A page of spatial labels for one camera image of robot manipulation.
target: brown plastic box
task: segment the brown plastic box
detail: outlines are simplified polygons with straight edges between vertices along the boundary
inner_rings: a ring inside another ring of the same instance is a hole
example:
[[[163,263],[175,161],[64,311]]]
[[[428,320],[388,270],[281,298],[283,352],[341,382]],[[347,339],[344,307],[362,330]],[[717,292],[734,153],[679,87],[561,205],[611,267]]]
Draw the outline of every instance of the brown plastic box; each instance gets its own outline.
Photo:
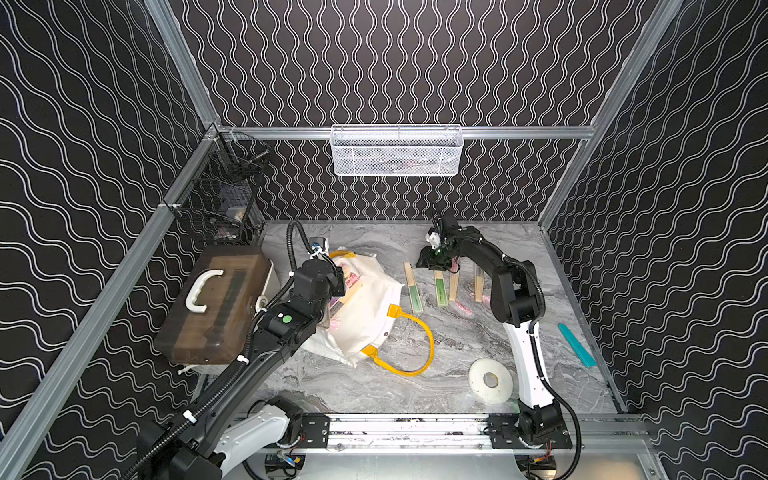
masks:
[[[235,360],[270,267],[259,247],[207,247],[157,334],[155,348],[176,363],[222,365]]]

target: white tote bag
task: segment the white tote bag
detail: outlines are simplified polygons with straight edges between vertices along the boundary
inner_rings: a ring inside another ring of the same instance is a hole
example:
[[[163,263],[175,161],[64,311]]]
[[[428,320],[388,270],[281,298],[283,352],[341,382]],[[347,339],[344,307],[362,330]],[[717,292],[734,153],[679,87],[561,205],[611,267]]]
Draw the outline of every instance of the white tote bag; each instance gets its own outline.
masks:
[[[344,270],[346,295],[331,299],[329,313],[301,348],[354,367],[364,347],[379,348],[395,319],[389,305],[400,304],[402,283],[387,275],[375,257],[334,252],[334,262]]]

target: wire mesh basket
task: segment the wire mesh basket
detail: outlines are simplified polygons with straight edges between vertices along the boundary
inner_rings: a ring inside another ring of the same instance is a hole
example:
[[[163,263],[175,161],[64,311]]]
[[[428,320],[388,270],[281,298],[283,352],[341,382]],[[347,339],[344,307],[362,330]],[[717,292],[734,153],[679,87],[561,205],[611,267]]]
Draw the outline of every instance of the wire mesh basket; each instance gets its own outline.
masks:
[[[227,178],[234,183],[261,175],[272,154],[268,144],[250,135],[247,137],[248,142],[231,142],[227,149],[220,148],[209,153],[223,166]]]
[[[333,125],[333,170],[341,177],[452,177],[464,137],[459,125]]]
[[[227,163],[220,148],[209,152],[172,211],[180,229],[209,243],[250,243],[260,220],[254,208],[254,176]]]

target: black wire basket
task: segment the black wire basket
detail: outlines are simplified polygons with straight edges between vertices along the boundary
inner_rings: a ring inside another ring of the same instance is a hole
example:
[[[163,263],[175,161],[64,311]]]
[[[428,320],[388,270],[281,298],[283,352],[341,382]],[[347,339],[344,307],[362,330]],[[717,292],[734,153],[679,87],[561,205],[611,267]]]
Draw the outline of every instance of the black wire basket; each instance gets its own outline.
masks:
[[[272,148],[263,141],[247,134],[241,136],[247,141],[228,142],[226,149],[210,154],[234,183],[260,176],[272,154]]]
[[[255,178],[263,165],[235,165],[231,158],[221,149],[211,151],[187,185],[184,201],[171,208],[180,230],[195,240],[248,244],[260,228]]]

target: yellow bag handle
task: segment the yellow bag handle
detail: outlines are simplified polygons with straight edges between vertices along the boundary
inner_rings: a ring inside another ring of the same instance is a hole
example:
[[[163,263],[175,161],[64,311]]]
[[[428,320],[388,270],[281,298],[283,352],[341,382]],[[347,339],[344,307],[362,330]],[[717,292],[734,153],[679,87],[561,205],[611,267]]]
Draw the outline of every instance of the yellow bag handle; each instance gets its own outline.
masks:
[[[435,357],[435,339],[432,337],[432,331],[429,329],[426,323],[421,321],[420,319],[417,319],[413,315],[409,315],[408,313],[404,313],[402,311],[402,308],[400,308],[399,305],[390,305],[389,310],[387,311],[387,316],[391,316],[392,318],[398,318],[400,316],[404,316],[407,319],[411,319],[414,322],[418,323],[422,326],[425,332],[427,332],[427,337],[429,337],[429,358],[427,359],[427,363],[424,364],[424,366],[418,370],[414,370],[412,372],[406,372],[403,370],[398,370],[395,367],[389,365],[387,362],[379,358],[379,350],[374,347],[373,345],[368,345],[364,349],[360,350],[361,352],[365,353],[367,356],[371,357],[373,361],[376,363],[376,365],[389,370],[392,373],[396,373],[397,375],[402,376],[417,376],[424,373],[427,368],[432,364],[432,359]]]
[[[336,250],[334,252],[331,252],[328,254],[328,257],[336,258],[336,257],[344,257],[344,258],[355,258],[357,255],[355,255],[353,252],[349,250]]]

